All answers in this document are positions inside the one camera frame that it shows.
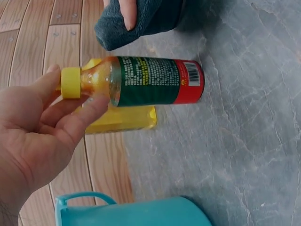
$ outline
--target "finger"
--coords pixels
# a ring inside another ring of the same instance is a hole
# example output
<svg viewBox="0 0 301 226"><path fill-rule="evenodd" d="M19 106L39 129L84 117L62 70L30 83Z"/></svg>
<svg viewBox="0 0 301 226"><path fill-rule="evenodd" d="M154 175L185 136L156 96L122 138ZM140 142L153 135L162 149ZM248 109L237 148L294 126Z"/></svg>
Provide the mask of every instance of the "finger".
<svg viewBox="0 0 301 226"><path fill-rule="evenodd" d="M86 128L108 110L108 104L107 97L97 96L78 112L63 117L56 128L67 133L76 145L85 134Z"/></svg>
<svg viewBox="0 0 301 226"><path fill-rule="evenodd" d="M61 95L61 91L59 90L54 91L54 93L51 95L49 100L44 104L44 110L46 110L60 95Z"/></svg>
<svg viewBox="0 0 301 226"><path fill-rule="evenodd" d="M119 0L120 11L124 18L124 24L128 31L136 26L137 20L137 1Z"/></svg>
<svg viewBox="0 0 301 226"><path fill-rule="evenodd" d="M107 7L110 3L110 0L103 0L103 7Z"/></svg>
<svg viewBox="0 0 301 226"><path fill-rule="evenodd" d="M83 96L80 99L61 100L60 102L46 109L43 112L40 121L45 125L55 127L62 117L74 112L87 99L88 96Z"/></svg>
<svg viewBox="0 0 301 226"><path fill-rule="evenodd" d="M30 88L41 98L43 104L47 103L60 83L60 73L60 67L58 65L53 65L47 70L45 75L30 85Z"/></svg>

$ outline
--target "wooden floor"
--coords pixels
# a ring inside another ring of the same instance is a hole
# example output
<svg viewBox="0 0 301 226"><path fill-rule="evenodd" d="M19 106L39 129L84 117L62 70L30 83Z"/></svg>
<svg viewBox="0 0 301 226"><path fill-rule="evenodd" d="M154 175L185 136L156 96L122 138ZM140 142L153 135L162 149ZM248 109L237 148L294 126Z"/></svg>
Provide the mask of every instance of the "wooden floor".
<svg viewBox="0 0 301 226"><path fill-rule="evenodd" d="M107 56L94 33L102 10L102 0L0 0L0 89L30 84L51 64L78 66ZM54 226L57 195L92 190L133 202L122 133L86 135L68 167L29 198L20 225ZM96 204L102 202L70 201Z"/></svg>

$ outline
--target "gray cloth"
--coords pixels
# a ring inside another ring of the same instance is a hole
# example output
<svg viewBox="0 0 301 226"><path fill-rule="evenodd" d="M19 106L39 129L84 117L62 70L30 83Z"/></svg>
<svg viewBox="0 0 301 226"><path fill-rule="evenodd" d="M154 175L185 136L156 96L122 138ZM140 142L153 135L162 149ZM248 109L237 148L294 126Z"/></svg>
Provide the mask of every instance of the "gray cloth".
<svg viewBox="0 0 301 226"><path fill-rule="evenodd" d="M98 42L115 50L141 36L166 32L179 22L183 0L137 0L137 24L127 31L118 0L111 0L95 25Z"/></svg>

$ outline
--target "fingernail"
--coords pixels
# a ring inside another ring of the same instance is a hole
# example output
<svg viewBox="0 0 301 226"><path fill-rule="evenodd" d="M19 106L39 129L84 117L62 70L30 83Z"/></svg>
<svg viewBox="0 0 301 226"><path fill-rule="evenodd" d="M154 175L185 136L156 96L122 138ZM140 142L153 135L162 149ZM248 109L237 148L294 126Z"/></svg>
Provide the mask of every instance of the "fingernail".
<svg viewBox="0 0 301 226"><path fill-rule="evenodd" d="M60 69L59 65L51 65L48 69L47 69L47 73L49 72L56 72L57 70Z"/></svg>
<svg viewBox="0 0 301 226"><path fill-rule="evenodd" d="M128 31L133 29L133 25L128 20L124 19L124 24Z"/></svg>

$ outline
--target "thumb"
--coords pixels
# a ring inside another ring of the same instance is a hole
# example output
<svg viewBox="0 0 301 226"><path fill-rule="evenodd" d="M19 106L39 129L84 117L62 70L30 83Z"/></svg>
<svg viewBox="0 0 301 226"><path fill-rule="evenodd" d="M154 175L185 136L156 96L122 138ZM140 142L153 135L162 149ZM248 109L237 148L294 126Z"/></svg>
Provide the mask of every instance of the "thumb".
<svg viewBox="0 0 301 226"><path fill-rule="evenodd" d="M45 75L37 79L30 88L46 103L60 83L61 69L59 65L52 65Z"/></svg>
<svg viewBox="0 0 301 226"><path fill-rule="evenodd" d="M137 0L119 0L120 11L128 31L136 26L137 21Z"/></svg>

